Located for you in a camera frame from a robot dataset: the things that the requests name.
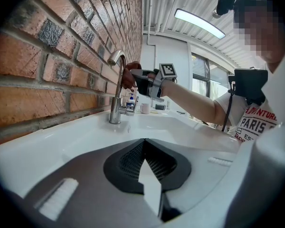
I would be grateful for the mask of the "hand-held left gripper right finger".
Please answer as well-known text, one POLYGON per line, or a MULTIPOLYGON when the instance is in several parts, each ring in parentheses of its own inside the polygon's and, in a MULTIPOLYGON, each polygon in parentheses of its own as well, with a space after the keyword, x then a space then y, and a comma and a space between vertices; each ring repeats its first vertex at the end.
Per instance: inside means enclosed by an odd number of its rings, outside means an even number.
POLYGON ((205 199, 236 155, 145 139, 144 156, 161 184, 159 218, 168 222, 205 199))

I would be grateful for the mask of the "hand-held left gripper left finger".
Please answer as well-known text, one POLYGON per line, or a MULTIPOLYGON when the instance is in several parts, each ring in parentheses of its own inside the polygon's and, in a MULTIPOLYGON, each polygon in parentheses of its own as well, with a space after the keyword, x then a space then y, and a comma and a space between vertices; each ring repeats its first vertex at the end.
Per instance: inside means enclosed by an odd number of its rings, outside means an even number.
POLYGON ((154 228, 162 224, 143 197, 138 181, 147 141, 127 141, 81 154, 37 183, 24 201, 39 210, 68 178, 78 185, 56 220, 39 215, 52 228, 154 228))

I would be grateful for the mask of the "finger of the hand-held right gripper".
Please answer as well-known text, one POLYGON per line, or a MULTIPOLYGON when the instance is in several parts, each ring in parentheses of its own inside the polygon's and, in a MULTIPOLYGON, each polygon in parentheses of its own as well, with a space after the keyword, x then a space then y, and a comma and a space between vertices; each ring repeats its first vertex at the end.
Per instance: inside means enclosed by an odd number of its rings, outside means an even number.
POLYGON ((143 69, 131 69, 130 73, 135 78, 148 78, 148 75, 154 75, 154 71, 143 70, 143 69))

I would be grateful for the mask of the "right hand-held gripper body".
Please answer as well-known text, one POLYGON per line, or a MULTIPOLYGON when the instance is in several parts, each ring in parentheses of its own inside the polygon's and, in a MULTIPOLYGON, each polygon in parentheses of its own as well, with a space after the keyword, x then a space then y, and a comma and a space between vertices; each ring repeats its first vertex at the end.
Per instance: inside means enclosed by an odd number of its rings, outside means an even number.
POLYGON ((173 64, 160 63, 159 69, 154 69, 154 75, 148 75, 148 78, 135 78, 138 92, 141 95, 147 96, 152 100, 163 102, 161 99, 162 82, 167 79, 176 82, 177 74, 173 64))

